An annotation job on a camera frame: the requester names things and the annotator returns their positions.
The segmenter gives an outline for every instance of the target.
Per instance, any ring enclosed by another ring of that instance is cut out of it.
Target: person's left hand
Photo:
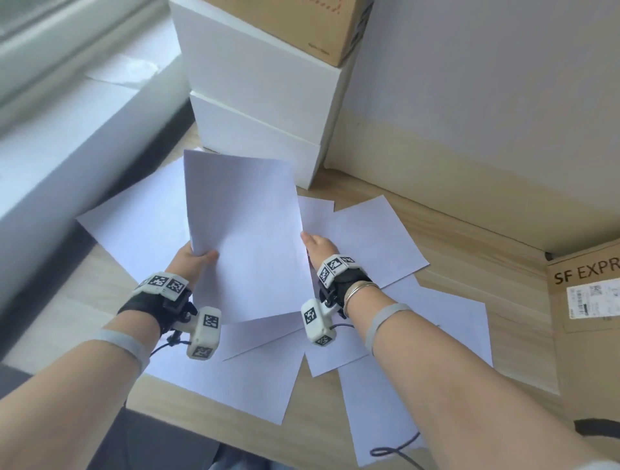
[[[196,282],[198,282],[202,268],[209,264],[215,264],[218,256],[219,253],[215,250],[211,250],[201,256],[194,256],[192,245],[190,242],[187,242],[172,259],[166,268],[166,272],[178,274],[187,279],[190,282],[188,287],[193,290]]]

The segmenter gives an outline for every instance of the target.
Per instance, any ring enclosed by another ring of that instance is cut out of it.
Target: window frame
[[[0,44],[0,107],[157,0],[75,0]]]

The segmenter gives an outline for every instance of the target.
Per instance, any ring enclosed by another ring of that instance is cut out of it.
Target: cardboard box
[[[565,412],[620,460],[620,240],[552,261],[547,274]]]
[[[194,91],[308,142],[329,140],[357,51],[332,67],[204,0],[170,8]]]
[[[295,184],[309,188],[327,151],[326,144],[300,139],[195,91],[190,100],[204,147],[227,155],[290,161]]]
[[[373,0],[206,0],[338,66],[362,38]]]

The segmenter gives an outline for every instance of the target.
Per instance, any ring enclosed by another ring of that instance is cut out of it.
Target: white box
[[[329,139],[355,53],[337,68],[205,0],[170,8],[194,91],[309,142]]]
[[[227,155],[290,161],[295,184],[308,189],[325,156],[326,144],[303,140],[195,91],[190,100],[204,147]]]

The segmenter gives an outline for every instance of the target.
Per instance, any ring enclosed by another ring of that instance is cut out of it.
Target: hand
[[[310,256],[310,262],[312,266],[314,266],[314,269],[319,269],[323,261],[331,255],[338,254],[338,248],[329,238],[302,232],[301,239],[304,245],[306,245],[306,250],[308,250],[308,256]]]
[[[201,256],[194,256],[192,253],[192,245],[190,242],[187,242],[177,252],[172,261],[170,261],[170,264],[166,268],[166,272],[178,274],[187,279],[190,282],[188,287],[193,290],[196,282],[198,282],[202,268],[209,264],[215,264],[218,257],[219,253],[215,250],[211,250]]]

